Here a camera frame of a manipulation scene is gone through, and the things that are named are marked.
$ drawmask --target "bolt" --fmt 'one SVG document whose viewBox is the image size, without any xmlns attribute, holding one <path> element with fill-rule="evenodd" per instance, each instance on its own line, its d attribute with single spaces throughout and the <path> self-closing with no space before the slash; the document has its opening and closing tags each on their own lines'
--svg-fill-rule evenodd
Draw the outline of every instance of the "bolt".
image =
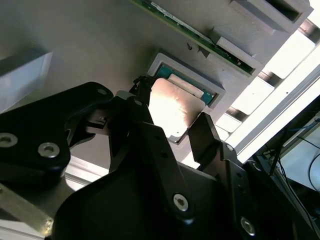
<svg viewBox="0 0 320 240">
<path fill-rule="evenodd" d="M 252 163 L 252 165 L 256 170 L 261 171 L 256 162 Z"/>
<path fill-rule="evenodd" d="M 139 106 L 142 106 L 142 102 L 140 102 L 139 100 L 134 100 L 134 102 L 135 102 L 136 104 L 138 104 Z"/>
<path fill-rule="evenodd" d="M 231 152 L 234 150 L 234 148 L 231 145 L 229 145 L 228 143 L 226 143 L 225 145 Z"/>
<path fill-rule="evenodd" d="M 55 143 L 44 142 L 38 147 L 38 153 L 41 157 L 52 159 L 58 156 L 60 153 L 60 148 Z"/>
<path fill-rule="evenodd" d="M 18 138 L 8 132 L 0 133 L 0 148 L 10 148 L 18 143 Z"/>
<path fill-rule="evenodd" d="M 107 92 L 103 89 L 98 89 L 98 93 L 102 94 L 102 95 L 107 95 Z"/>
<path fill-rule="evenodd" d="M 249 222 L 249 220 L 247 220 L 245 217 L 241 217 L 240 223 L 247 234 L 249 234 L 250 236 L 256 235 L 255 228 L 251 224 L 251 222 Z"/>
<path fill-rule="evenodd" d="M 187 211 L 189 208 L 189 203 L 187 199 L 179 193 L 173 196 L 173 203 L 182 212 Z"/>
</svg>

